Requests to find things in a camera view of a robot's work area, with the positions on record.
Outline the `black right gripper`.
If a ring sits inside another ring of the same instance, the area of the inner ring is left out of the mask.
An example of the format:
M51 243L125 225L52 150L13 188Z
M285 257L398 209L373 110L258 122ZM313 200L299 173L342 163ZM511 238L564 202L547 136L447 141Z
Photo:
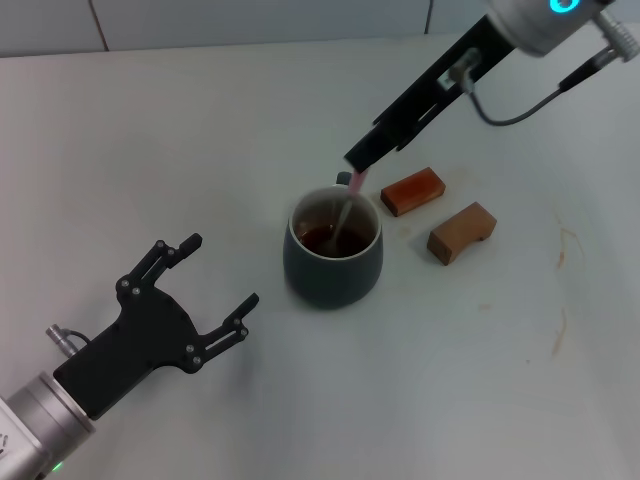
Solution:
M392 150L401 151L461 94L459 86L443 87L438 79L472 49L479 64L471 70L477 81L504 60L514 47L483 16L429 69L427 69L375 121L372 129L344 156L358 173L363 173Z

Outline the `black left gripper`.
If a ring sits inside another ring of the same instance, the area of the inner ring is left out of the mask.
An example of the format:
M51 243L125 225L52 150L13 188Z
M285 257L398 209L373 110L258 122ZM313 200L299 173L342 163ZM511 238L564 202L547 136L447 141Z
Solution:
M209 333L199 334L189 315L154 287L167 270L202 245L194 233L178 247L157 240L115 285L117 320L54 371L54 378L92 420L97 420L161 367L198 372L249 335L244 318L259 303L252 293Z

